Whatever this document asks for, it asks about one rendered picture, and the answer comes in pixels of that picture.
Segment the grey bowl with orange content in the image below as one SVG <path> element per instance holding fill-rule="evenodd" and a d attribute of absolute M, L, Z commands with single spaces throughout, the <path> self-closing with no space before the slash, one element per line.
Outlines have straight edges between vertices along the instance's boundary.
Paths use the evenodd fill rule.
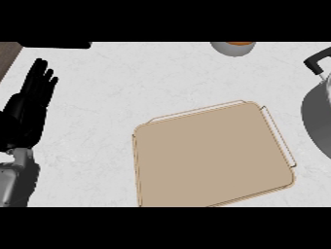
<path fill-rule="evenodd" d="M 213 49 L 226 56 L 244 56 L 253 50 L 256 42 L 211 42 Z"/>

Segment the grey metal pot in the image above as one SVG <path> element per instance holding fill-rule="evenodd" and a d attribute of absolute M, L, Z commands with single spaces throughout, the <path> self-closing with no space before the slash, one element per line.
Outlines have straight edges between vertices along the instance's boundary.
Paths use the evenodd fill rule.
<path fill-rule="evenodd" d="M 331 159 L 331 47 L 303 64 L 321 77 L 321 83 L 303 98 L 303 125 L 316 147 Z"/>

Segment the black flat appliance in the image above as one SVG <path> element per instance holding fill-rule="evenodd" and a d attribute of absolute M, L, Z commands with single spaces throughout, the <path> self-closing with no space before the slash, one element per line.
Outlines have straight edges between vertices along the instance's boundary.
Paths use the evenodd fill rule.
<path fill-rule="evenodd" d="M 89 49 L 92 42 L 18 42 L 25 48 Z"/>

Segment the tan wooden tray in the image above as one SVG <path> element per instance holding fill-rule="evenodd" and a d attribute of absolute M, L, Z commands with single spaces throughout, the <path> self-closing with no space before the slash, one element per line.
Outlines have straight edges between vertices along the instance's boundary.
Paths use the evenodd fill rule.
<path fill-rule="evenodd" d="M 297 165 L 254 102 L 152 119 L 133 134 L 138 205 L 214 206 L 293 186 Z"/>

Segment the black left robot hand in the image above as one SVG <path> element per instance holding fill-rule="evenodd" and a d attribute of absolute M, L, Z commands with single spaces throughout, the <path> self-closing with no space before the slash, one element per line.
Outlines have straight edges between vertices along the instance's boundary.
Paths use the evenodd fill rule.
<path fill-rule="evenodd" d="M 0 152 L 31 149 L 39 143 L 56 83 L 48 61 L 39 58 L 28 70 L 22 89 L 0 110 Z"/>

